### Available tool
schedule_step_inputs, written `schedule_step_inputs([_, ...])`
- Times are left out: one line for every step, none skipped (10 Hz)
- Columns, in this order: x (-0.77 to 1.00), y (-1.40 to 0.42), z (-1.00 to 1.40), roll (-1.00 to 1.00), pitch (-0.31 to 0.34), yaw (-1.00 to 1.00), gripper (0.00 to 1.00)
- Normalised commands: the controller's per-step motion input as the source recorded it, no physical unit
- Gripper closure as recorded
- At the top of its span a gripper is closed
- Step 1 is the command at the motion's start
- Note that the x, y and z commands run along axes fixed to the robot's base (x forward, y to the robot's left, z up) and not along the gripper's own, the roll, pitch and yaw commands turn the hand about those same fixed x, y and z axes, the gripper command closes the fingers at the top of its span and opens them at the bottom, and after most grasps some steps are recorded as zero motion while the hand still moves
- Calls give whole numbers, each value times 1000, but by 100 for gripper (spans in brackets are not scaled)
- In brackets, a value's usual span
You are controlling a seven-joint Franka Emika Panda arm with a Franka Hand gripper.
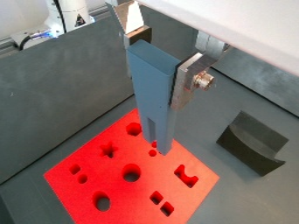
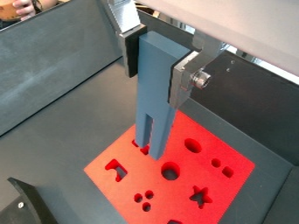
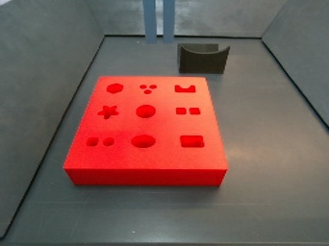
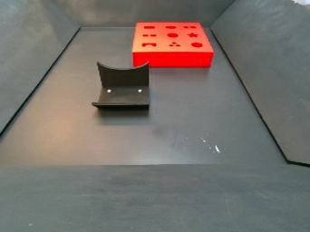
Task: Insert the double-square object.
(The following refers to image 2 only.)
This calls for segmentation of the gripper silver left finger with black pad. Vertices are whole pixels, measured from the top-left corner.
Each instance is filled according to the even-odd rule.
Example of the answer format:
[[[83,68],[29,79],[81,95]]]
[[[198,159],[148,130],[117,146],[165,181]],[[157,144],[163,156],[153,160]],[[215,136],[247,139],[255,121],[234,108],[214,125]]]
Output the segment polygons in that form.
[[[139,37],[147,33],[133,0],[101,0],[123,53],[125,75],[137,74]]]

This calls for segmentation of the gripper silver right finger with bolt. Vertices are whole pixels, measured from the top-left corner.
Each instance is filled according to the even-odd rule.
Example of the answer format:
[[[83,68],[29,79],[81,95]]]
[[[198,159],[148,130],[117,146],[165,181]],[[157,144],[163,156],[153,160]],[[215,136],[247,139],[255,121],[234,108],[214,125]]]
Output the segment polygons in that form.
[[[204,72],[204,67],[218,58],[228,45],[196,30],[192,37],[195,51],[179,60],[172,67],[168,102],[177,109],[188,99],[192,88],[203,89],[208,85],[211,75]]]

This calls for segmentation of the person's hand in background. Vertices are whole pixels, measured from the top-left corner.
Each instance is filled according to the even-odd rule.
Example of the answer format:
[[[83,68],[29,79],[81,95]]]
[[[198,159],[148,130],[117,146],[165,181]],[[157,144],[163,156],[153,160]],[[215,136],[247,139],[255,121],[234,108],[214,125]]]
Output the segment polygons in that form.
[[[43,5],[39,0],[15,0],[13,7],[21,20],[33,17],[43,11]]]

